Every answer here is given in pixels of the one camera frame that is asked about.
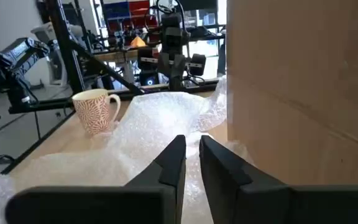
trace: table surface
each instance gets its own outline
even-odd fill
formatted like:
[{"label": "table surface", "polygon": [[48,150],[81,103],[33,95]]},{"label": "table surface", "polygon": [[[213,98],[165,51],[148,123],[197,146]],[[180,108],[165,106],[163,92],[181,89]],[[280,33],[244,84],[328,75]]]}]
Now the table surface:
[{"label": "table surface", "polygon": [[[197,93],[196,95],[207,97],[212,92]],[[130,101],[121,102],[121,109],[117,120],[120,120]],[[111,103],[112,111],[115,111],[116,104]],[[227,124],[223,122],[221,125],[211,129],[208,133],[221,143],[227,141]],[[59,152],[82,152],[103,147],[104,141],[98,141],[98,136],[89,136],[82,128],[80,120],[74,114],[63,125],[61,125],[48,139],[46,139],[37,149],[27,156],[20,164],[18,164],[9,174],[15,176],[25,169],[32,159],[36,159],[48,154]]]},{"label": "table surface", "polygon": [[[153,54],[158,53],[158,48],[153,48]],[[123,52],[101,52],[99,54],[93,55],[95,58],[104,61],[104,62],[116,62],[116,63],[123,63],[124,62],[124,53]],[[127,60],[137,60],[137,49],[131,50],[129,49],[125,53]]]}]

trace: cardboard box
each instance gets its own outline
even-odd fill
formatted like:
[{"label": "cardboard box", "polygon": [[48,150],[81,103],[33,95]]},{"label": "cardboard box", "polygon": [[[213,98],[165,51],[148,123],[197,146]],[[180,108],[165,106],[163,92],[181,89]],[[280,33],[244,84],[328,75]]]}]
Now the cardboard box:
[{"label": "cardboard box", "polygon": [[358,184],[358,0],[228,1],[227,16],[229,139],[286,183]]}]

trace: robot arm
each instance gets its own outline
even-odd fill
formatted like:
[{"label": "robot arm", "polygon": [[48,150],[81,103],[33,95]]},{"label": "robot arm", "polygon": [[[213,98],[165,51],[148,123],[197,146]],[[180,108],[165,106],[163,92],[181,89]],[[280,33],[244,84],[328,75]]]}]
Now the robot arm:
[{"label": "robot arm", "polygon": [[29,97],[30,84],[24,75],[56,46],[56,41],[47,45],[23,37],[0,51],[0,89],[8,89],[11,105],[26,106],[32,103]]}]

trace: coffee mug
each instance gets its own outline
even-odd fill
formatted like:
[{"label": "coffee mug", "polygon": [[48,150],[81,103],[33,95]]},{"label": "coffee mug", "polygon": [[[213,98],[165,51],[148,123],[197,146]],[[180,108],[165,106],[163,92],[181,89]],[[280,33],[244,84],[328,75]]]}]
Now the coffee mug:
[{"label": "coffee mug", "polygon": [[[112,118],[109,112],[111,98],[117,102],[117,110]],[[106,130],[110,125],[110,121],[114,121],[117,118],[121,107],[119,96],[115,94],[108,95],[108,91],[104,89],[83,91],[75,94],[72,99],[81,124],[89,134],[98,134]]]}]

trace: floor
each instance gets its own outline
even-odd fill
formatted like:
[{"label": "floor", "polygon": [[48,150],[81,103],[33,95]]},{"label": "floor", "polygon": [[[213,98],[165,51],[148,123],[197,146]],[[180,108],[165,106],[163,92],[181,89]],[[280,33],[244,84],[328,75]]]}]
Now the floor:
[{"label": "floor", "polygon": [[[39,100],[63,98],[71,96],[71,89],[70,87],[49,86],[34,90],[34,94]],[[34,113],[9,114],[9,107],[10,102],[7,99],[7,95],[1,95],[0,153],[17,158],[38,140],[37,127]],[[41,136],[55,127],[64,117],[63,110],[39,111],[37,114]]]}]

